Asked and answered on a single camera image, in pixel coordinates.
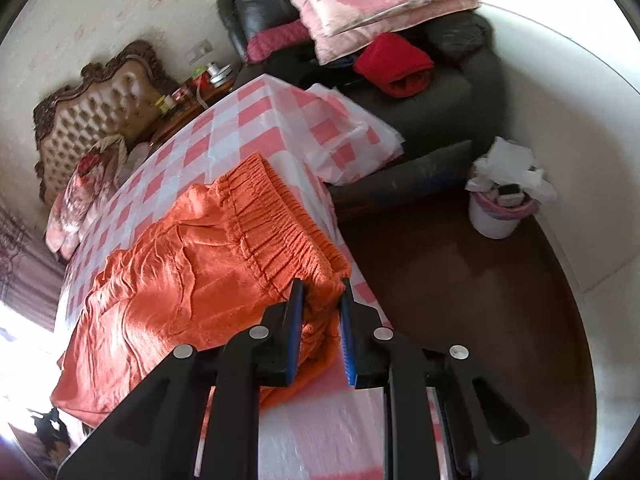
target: folded red garment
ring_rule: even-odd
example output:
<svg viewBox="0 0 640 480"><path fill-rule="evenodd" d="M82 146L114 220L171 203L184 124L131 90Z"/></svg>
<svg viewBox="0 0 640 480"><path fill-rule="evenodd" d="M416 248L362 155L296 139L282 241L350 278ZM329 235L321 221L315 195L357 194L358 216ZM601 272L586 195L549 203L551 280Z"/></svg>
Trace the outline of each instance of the folded red garment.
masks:
<svg viewBox="0 0 640 480"><path fill-rule="evenodd" d="M429 55L399 34L384 32L364 50L353 69L392 97L421 92L431 79Z"/></svg>

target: wooden floor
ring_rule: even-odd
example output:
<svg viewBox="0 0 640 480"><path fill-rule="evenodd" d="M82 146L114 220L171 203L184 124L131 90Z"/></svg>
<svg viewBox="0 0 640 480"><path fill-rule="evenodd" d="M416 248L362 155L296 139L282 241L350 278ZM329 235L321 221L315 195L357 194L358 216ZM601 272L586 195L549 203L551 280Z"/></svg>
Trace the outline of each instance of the wooden floor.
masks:
<svg viewBox="0 0 640 480"><path fill-rule="evenodd" d="M489 240L467 207L446 192L340 230L396 330L425 348L467 346L587 470L593 373L562 270L533 219Z"/></svg>

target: red and white plastic tablecloth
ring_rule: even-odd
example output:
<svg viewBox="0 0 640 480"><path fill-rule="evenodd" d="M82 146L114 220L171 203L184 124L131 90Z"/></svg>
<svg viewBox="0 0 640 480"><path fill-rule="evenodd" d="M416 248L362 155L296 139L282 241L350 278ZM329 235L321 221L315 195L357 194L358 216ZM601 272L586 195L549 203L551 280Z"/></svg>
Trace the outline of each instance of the red and white plastic tablecloth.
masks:
<svg viewBox="0 0 640 480"><path fill-rule="evenodd" d="M372 173L401 153L401 142L387 124L323 86L302 91L262 75L229 94L154 153L89 228L60 297L55 334L61 349L107 255L130 248L191 184L213 182L254 152L268 159L350 260L356 301L375 307L386 322L340 234L324 182L346 184ZM442 457L440 426L434 430ZM342 362L334 362L291 400L260 414L258 476L382 480L383 431L382 390L353 390Z"/></svg>

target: curtain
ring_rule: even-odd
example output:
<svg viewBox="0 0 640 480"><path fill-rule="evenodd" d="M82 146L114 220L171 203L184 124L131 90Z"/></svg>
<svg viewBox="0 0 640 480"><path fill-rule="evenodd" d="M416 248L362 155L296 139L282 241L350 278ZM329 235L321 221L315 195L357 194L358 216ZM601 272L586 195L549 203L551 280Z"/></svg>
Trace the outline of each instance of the curtain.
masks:
<svg viewBox="0 0 640 480"><path fill-rule="evenodd" d="M65 266L0 198L0 301L53 332Z"/></svg>

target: headboard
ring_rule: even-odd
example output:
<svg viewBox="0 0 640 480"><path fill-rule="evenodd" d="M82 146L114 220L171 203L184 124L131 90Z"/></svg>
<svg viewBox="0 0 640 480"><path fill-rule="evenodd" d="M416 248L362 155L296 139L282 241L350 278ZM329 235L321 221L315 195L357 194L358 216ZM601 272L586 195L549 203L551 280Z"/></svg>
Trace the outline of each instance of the headboard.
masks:
<svg viewBox="0 0 640 480"><path fill-rule="evenodd" d="M89 63L81 76L78 86L60 88L33 109L40 155L35 170L40 199L48 205L91 146L113 134L134 145L160 116L156 101L179 86L142 40L129 43L104 66Z"/></svg>

